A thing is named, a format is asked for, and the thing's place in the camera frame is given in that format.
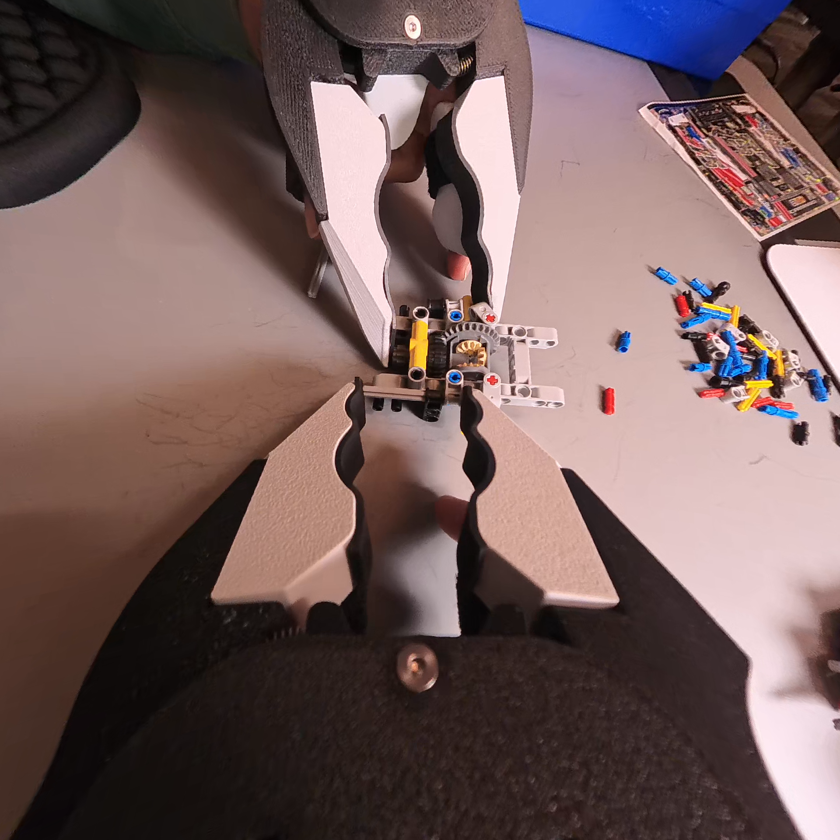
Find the pile of blue yellow lego pins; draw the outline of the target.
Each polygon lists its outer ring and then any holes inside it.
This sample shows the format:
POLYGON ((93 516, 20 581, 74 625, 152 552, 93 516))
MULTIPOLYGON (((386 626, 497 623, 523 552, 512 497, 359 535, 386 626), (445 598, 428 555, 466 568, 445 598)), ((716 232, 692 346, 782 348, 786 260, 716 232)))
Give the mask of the pile of blue yellow lego pins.
POLYGON ((798 350, 785 347, 734 302, 723 298, 731 284, 716 285, 678 277, 667 268, 651 274, 674 291, 678 336, 687 341, 697 361, 687 371, 703 377, 700 398, 734 406, 740 414, 757 412, 790 425, 791 441, 806 446, 811 425, 791 400, 794 391, 826 405, 834 394, 830 375, 803 365, 798 350))

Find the grey lego gearbox assembly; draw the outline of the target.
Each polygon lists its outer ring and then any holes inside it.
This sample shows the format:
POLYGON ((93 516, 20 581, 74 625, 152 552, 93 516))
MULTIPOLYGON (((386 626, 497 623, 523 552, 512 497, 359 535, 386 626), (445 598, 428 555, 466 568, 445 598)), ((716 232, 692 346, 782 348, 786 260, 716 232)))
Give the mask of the grey lego gearbox assembly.
POLYGON ((364 386, 371 408, 404 405, 426 422, 436 422, 443 407, 459 404, 470 386, 497 406, 560 408, 564 391, 532 378, 531 352, 558 343, 556 329, 506 323, 471 297, 430 300, 426 306, 401 306, 392 328, 385 372, 364 386))

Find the blue plastic bin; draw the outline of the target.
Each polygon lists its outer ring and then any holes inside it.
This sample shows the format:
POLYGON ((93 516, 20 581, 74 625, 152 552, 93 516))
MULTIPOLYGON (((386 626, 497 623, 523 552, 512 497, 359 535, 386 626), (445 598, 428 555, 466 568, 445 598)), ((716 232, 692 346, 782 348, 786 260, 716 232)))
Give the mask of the blue plastic bin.
POLYGON ((520 1, 529 25, 716 79, 787 1, 520 1))

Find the person's right hand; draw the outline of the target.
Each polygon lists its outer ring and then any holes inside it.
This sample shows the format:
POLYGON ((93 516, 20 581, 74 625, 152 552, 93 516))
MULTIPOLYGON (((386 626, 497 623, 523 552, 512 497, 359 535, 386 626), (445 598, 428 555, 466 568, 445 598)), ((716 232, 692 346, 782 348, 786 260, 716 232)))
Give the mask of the person's right hand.
POLYGON ((458 541, 468 510, 468 501, 449 495, 436 499, 434 515, 437 525, 452 540, 458 541))

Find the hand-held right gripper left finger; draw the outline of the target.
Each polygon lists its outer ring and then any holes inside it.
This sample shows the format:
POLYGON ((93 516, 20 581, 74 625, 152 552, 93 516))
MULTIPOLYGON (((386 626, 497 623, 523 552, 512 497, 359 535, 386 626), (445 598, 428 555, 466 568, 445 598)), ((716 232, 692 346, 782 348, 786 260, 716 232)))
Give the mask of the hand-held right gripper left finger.
POLYGON ((371 541, 354 482, 364 464, 360 379, 268 456, 212 591, 215 604, 277 602, 302 626, 319 602, 366 627, 371 541))

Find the lego instruction booklet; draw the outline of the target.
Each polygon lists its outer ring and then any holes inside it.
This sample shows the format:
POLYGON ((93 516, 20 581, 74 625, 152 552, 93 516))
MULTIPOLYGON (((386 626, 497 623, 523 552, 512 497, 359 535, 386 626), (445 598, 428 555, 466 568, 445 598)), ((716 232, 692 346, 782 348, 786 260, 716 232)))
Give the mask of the lego instruction booklet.
POLYGON ((651 102, 639 114, 756 239, 838 206, 838 177, 747 94, 651 102))

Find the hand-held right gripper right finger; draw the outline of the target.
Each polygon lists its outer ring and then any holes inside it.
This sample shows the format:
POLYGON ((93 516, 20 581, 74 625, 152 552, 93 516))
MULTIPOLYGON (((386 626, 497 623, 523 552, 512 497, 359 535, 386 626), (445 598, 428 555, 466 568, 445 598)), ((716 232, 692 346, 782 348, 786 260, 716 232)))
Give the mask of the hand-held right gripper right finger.
POLYGON ((613 608, 618 593, 557 461, 486 395, 465 388, 463 470, 473 490, 457 547, 458 623, 494 608, 529 622, 545 606, 613 608))

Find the black lego car chassis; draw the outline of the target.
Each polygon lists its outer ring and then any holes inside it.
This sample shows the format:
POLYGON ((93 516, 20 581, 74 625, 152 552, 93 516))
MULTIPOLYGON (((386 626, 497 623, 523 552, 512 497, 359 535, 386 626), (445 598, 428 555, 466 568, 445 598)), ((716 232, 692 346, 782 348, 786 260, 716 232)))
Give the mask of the black lego car chassis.
POLYGON ((835 586, 806 593, 811 601, 811 622, 789 627, 798 669, 774 694, 785 700, 820 697, 831 708, 833 729, 839 732, 839 590, 835 586))

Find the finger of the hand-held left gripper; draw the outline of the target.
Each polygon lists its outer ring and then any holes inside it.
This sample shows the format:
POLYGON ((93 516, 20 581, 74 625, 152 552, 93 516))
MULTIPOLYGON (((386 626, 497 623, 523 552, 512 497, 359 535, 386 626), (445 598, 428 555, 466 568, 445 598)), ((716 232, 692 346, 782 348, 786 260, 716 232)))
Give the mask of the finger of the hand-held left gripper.
POLYGON ((327 200, 320 233, 365 338, 387 366, 394 310, 379 198, 391 162, 389 128, 349 84, 315 80, 311 95, 327 200))
POLYGON ((462 206, 461 241, 472 265, 472 296, 500 316, 516 234, 520 190, 504 76, 475 80, 451 115, 450 178, 462 206))

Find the person's left hand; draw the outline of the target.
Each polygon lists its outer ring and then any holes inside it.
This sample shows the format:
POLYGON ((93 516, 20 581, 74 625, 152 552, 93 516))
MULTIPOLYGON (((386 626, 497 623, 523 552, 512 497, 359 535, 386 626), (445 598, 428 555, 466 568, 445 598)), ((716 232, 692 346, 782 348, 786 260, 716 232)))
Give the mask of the person's left hand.
MULTIPOLYGON (((407 140, 392 151, 389 170, 385 176, 387 183, 409 183, 416 181, 424 169, 425 145, 432 132, 432 117, 440 103, 454 103, 456 99, 455 83, 445 89, 438 89, 428 83, 423 101, 416 118, 413 131, 407 140)), ((304 196, 306 227, 310 238, 320 238, 319 222, 309 195, 304 196)), ((451 280, 465 280, 470 271, 469 258, 454 251, 447 252, 446 274, 451 280)))

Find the black mesh chair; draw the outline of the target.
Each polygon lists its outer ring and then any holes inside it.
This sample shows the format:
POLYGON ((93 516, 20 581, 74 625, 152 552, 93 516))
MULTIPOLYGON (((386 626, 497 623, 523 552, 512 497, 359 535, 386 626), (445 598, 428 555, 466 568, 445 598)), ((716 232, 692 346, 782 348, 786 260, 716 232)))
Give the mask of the black mesh chair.
POLYGON ((1 207, 51 196, 134 128, 141 103, 99 36, 46 2, 1 2, 1 207))

